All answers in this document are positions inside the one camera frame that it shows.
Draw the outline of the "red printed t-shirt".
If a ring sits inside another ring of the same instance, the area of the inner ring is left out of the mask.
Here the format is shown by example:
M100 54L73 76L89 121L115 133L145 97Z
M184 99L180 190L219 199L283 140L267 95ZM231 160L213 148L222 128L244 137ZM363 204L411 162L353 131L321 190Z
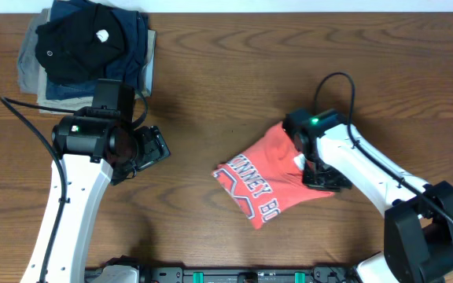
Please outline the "red printed t-shirt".
M327 198L330 191L303 184L304 155L277 123L264 136L212 172L255 229L301 202Z

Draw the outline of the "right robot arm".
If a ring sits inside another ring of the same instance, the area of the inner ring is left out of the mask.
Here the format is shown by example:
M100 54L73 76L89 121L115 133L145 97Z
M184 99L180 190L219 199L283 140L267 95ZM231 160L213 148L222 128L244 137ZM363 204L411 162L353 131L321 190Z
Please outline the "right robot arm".
M442 282L453 271L453 186L414 176L374 148L344 115L299 109L282 128L304 154L302 183L339 193L356 187L384 219L383 251L346 282Z

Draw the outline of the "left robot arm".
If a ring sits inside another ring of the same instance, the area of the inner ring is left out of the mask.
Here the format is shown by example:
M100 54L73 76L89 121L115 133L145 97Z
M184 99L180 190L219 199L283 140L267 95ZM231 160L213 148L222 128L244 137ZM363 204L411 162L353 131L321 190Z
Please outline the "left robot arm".
M169 157L156 126L134 106L142 92L100 79L92 104L53 128L50 195L23 282L144 282L150 272L134 259L113 258L97 270L86 261L101 199L108 186L134 178Z

